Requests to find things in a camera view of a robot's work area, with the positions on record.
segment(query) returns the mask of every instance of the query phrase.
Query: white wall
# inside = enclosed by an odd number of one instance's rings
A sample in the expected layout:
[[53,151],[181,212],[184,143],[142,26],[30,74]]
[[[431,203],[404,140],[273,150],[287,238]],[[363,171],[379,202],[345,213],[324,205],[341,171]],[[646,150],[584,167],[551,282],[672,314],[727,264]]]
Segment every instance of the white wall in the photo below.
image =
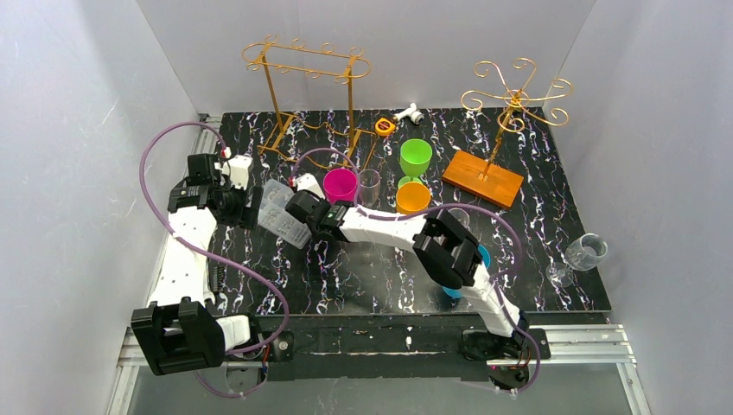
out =
[[[277,34],[318,49],[332,42],[347,53],[362,47],[372,72],[354,82],[356,108],[457,107],[469,89],[496,91],[473,73],[477,61],[511,69],[519,56],[539,69],[528,92],[545,96],[595,0],[137,0],[199,112],[272,111],[263,71],[247,70],[240,53]],[[309,55],[291,63],[331,67]],[[335,65],[343,71],[345,63]],[[344,109],[347,89],[325,77],[274,73],[281,109]],[[520,87],[525,73],[508,76]]]
[[733,4],[598,2],[554,130],[654,413],[730,413]]
[[[38,0],[0,4],[0,111],[0,412],[103,413],[163,241],[140,152],[194,108],[134,0]],[[155,151],[159,203],[195,133]]]

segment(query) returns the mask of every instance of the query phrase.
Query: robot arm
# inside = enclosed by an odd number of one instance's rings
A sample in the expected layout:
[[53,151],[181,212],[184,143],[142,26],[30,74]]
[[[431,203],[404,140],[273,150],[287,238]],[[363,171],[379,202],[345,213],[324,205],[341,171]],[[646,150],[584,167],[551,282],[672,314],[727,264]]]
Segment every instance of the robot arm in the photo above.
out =
[[[252,159],[235,156],[222,165],[215,155],[188,157],[188,176],[170,192],[169,222],[175,236],[208,251],[217,224],[257,224],[260,187],[247,188]],[[213,275],[207,259],[168,238],[161,272],[147,308],[134,310],[131,326],[154,374],[217,367],[226,351],[247,344],[257,328],[247,316],[214,319],[223,268]]]
[[[521,351],[524,339],[518,336],[503,313],[496,291],[478,251],[478,240],[447,211],[438,211],[408,220],[375,220],[368,216],[399,217],[361,207],[350,202],[331,205],[308,190],[299,190],[285,210],[307,224],[318,236],[336,237],[346,242],[368,241],[414,252],[430,278],[438,284],[460,289],[473,310],[478,312],[489,333],[507,338],[502,348],[510,355]],[[519,309],[503,298],[509,316],[523,329],[526,320]]]

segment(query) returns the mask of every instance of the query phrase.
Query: wooden block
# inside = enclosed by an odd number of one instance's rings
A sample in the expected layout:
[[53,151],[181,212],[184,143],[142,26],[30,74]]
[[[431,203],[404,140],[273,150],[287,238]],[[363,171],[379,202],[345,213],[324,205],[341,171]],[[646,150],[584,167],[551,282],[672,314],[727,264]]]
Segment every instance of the wooden block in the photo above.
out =
[[524,177],[496,164],[488,166],[488,171],[486,166],[486,160],[458,151],[443,172],[443,181],[502,208],[511,208]]

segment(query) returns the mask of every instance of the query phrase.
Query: orange plastic cup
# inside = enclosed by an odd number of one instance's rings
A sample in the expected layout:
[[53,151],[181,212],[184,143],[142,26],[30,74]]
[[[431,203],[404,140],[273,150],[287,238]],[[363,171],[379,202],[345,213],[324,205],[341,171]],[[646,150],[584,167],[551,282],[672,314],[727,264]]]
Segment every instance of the orange plastic cup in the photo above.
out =
[[407,182],[397,191],[397,211],[414,214],[430,204],[430,190],[420,182]]

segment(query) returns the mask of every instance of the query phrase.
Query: pink cup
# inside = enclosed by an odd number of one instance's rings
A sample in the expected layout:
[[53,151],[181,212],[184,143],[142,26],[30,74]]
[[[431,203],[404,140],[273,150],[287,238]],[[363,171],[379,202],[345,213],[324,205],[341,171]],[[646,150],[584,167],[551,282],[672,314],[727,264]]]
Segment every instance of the pink cup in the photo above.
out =
[[357,187],[356,175],[349,169],[333,169],[323,178],[323,192],[326,199],[336,201],[354,201]]

